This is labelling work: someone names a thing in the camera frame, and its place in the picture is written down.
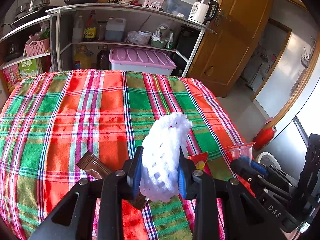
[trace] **clear plastic cup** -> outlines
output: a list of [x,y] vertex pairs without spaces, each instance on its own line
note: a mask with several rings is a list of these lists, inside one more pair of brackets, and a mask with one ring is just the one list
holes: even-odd
[[228,148],[228,150],[231,152],[233,160],[240,159],[250,166],[252,159],[252,145],[254,144],[255,142],[238,144]]

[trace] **brown door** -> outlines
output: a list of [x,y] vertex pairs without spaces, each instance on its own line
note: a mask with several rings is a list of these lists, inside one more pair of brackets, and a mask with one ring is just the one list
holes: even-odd
[[264,30],[273,0],[220,0],[220,12],[206,33],[188,77],[225,97],[250,59]]

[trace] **white knitted fabric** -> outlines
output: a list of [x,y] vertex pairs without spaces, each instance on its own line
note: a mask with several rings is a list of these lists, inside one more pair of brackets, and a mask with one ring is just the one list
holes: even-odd
[[179,195],[180,147],[187,155],[187,139],[192,122],[182,113],[161,116],[142,142],[140,191],[151,201],[169,202]]

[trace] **electric kettle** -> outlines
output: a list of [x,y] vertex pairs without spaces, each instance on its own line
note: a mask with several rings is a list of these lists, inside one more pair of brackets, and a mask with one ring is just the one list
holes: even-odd
[[188,20],[206,24],[207,21],[211,21],[218,12],[219,4],[213,0],[196,0],[191,9]]

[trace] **brown wrapper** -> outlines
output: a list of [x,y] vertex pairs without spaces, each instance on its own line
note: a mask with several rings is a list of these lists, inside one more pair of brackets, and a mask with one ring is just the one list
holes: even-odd
[[[107,168],[93,153],[87,151],[76,164],[81,170],[96,179],[105,179],[112,170]],[[138,210],[142,210],[148,202],[148,198],[139,192],[134,200],[128,202]]]

